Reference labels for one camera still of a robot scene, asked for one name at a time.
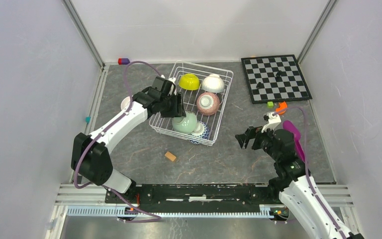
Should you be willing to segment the plain white bowl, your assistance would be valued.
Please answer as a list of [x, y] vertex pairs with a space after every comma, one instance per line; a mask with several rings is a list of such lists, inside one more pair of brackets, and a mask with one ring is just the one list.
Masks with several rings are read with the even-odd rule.
[[131, 103], [131, 97], [126, 97], [121, 102], [121, 111], [129, 114], [132, 109], [133, 103]]

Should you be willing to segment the yellow bowl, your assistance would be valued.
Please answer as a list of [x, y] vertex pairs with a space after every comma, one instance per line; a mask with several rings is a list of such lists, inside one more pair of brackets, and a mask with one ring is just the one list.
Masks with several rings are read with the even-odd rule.
[[196, 75], [187, 73], [180, 77], [179, 86], [185, 90], [198, 90], [200, 88], [200, 80]]

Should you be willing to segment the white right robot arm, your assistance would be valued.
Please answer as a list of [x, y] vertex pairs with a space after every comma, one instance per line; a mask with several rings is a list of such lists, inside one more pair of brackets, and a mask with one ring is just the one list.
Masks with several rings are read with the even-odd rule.
[[277, 129], [263, 132], [248, 127], [235, 135], [241, 148], [253, 140], [252, 150], [263, 150], [274, 160], [277, 177], [269, 180], [267, 195], [273, 203], [283, 203], [311, 239], [361, 239], [329, 206], [310, 175], [307, 161], [298, 154], [298, 130]]

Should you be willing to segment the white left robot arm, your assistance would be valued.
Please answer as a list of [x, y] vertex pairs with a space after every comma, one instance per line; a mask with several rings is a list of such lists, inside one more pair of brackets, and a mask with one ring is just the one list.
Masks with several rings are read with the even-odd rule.
[[98, 186], [117, 191], [125, 203], [136, 198], [135, 182], [114, 169], [110, 154], [135, 127], [152, 115], [177, 118], [186, 116], [183, 96], [176, 90], [176, 79], [157, 76], [153, 84], [125, 98], [127, 105], [101, 128], [74, 138], [71, 168]]

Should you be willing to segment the pale green ceramic bowl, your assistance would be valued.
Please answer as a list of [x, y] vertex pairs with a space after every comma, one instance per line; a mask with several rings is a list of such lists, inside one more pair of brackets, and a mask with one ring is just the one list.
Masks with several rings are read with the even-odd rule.
[[193, 112], [186, 111], [185, 117], [175, 117], [172, 119], [173, 130], [179, 133], [190, 134], [197, 125], [197, 117]]

